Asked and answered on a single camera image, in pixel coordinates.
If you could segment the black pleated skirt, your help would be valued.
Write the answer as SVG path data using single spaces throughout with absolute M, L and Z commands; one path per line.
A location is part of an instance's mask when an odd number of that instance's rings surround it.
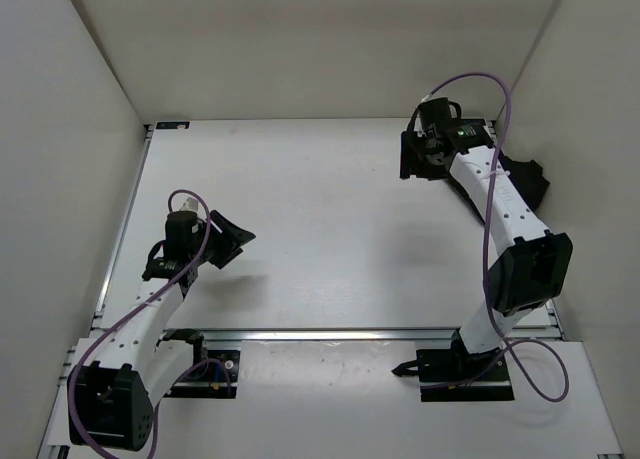
M 550 186 L 542 166 L 535 160 L 513 160 L 503 152 L 500 153 L 499 161 L 503 169 L 509 172 L 511 182 L 528 208 L 536 212 Z

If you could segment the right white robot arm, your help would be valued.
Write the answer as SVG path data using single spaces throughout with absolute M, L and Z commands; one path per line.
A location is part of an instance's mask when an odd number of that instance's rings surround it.
M 489 220 L 497 259 L 488 268 L 488 303 L 459 330 L 463 345 L 448 355 L 449 370 L 471 379 L 484 353 L 500 346 L 530 311 L 559 296 L 573 251 L 565 233 L 554 234 L 522 198 L 509 173 L 494 161 L 494 141 L 476 124 L 401 135 L 400 177 L 445 179 Z

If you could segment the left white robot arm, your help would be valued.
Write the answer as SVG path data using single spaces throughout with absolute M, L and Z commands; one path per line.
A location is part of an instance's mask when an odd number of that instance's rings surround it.
M 160 400 L 182 375 L 197 377 L 209 364 L 199 331 L 169 329 L 167 323 L 201 265 L 224 268 L 254 238 L 218 211 L 205 219 L 193 210 L 168 214 L 165 236 L 149 251 L 128 320 L 93 345 L 67 380 L 73 444 L 139 451 L 156 443 Z

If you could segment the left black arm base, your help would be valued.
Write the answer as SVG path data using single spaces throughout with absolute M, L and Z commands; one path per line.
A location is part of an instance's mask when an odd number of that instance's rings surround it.
M 157 345 L 187 345 L 196 369 L 183 374 L 165 394 L 167 398 L 235 399 L 241 365 L 239 345 L 212 342 L 195 329 L 166 332 Z

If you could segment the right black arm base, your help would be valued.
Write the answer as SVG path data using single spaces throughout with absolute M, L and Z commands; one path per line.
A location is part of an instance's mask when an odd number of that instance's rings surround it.
M 396 377 L 417 377 L 423 403 L 508 402 L 515 399 L 500 346 L 469 353 L 458 332 L 448 349 L 417 349 L 416 358 L 396 366 Z

